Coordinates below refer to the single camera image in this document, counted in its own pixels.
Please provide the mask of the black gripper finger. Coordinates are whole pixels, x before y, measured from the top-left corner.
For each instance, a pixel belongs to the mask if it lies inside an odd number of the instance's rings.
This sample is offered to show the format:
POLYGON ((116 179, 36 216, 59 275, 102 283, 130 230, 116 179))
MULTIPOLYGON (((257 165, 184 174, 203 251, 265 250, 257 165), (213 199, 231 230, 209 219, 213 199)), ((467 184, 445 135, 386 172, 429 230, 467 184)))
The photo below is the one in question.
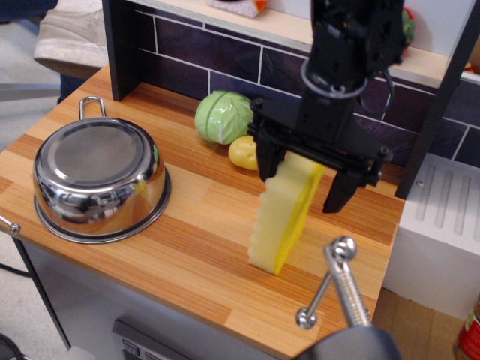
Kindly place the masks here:
POLYGON ((337 172, 322 211, 326 214, 340 212, 362 185, 363 178, 364 173, 354 169, 337 172))
POLYGON ((259 177, 263 182, 276 175, 286 153, 287 146, 283 142, 261 136, 256 139, 256 159, 259 177))

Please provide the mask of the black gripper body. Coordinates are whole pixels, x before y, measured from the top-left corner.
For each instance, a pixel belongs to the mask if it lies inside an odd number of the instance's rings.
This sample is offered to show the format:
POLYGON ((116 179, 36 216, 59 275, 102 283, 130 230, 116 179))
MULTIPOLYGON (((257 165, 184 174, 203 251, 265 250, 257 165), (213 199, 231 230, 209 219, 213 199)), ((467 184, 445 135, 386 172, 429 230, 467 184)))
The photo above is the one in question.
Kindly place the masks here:
POLYGON ((357 105, 365 107, 362 93, 367 75, 353 88, 344 84, 323 83, 301 71, 306 88, 298 103, 254 98, 250 103, 253 120, 248 133, 277 140, 293 152, 337 172, 356 170, 364 173, 361 187, 376 185, 383 166, 391 161, 392 152, 366 132, 355 120, 357 105))

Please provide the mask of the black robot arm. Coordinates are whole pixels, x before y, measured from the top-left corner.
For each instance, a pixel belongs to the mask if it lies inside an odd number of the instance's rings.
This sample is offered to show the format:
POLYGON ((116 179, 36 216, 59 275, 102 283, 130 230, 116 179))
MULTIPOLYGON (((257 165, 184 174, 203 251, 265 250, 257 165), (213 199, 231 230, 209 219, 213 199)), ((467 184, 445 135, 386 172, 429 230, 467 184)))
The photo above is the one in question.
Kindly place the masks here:
POLYGON ((324 203, 339 212, 358 188, 375 185, 392 151, 354 117, 369 79, 389 75, 407 46, 402 1, 313 1, 313 45, 301 67, 299 103, 255 98, 249 126, 261 179, 277 174, 287 152, 336 171, 324 203))

